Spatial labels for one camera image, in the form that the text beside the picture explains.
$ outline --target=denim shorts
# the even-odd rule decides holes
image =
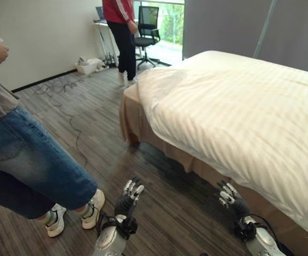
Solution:
[[[93,178],[20,106],[0,118],[0,205],[26,218],[55,203],[70,210],[97,190]]]

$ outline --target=robotic hand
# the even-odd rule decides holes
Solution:
[[[276,241],[266,231],[266,226],[257,223],[250,215],[250,208],[238,191],[225,181],[217,183],[221,190],[216,194],[219,202],[226,209],[232,208],[236,215],[234,227],[235,235],[246,243],[250,253],[254,256],[286,256]]]
[[[94,246],[92,256],[121,255],[130,235],[136,233],[136,219],[132,213],[137,205],[144,185],[139,183],[138,178],[129,180],[122,195],[118,198],[115,206],[115,217],[102,226],[102,232]]]

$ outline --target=white desk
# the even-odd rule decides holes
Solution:
[[[107,23],[102,23],[102,22],[94,22],[94,29],[96,31],[96,38],[98,38],[98,41],[101,45],[102,51],[104,56],[106,56],[109,51],[111,50],[111,54],[114,57],[116,66],[118,67],[118,55],[119,55],[119,50],[115,41],[115,38],[111,32],[111,29],[107,25]],[[141,48],[139,48],[139,54],[142,57],[142,51]]]

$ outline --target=white shoe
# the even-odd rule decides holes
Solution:
[[[121,73],[121,72],[118,71],[118,80],[119,80],[121,86],[125,85],[124,73]]]
[[[49,227],[45,226],[49,237],[58,236],[63,232],[65,228],[64,214],[66,210],[66,208],[62,207],[59,204],[55,204],[55,206],[53,206],[53,208],[51,209],[52,212],[57,214],[58,219],[54,224],[50,225]]]
[[[90,200],[89,204],[93,206],[93,214],[88,218],[81,218],[83,229],[91,229],[96,226],[96,223],[99,219],[99,214],[101,208],[104,206],[105,203],[105,195],[103,191],[97,189],[95,195]]]
[[[128,87],[132,86],[134,84],[137,84],[138,80],[136,77],[134,77],[132,80],[128,80]]]

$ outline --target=white box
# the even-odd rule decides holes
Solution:
[[[79,73],[88,75],[90,73],[93,73],[96,71],[98,65],[102,65],[102,60],[97,59],[97,58],[92,58],[87,60],[87,65],[78,65],[77,63],[75,64],[76,69],[78,70]]]

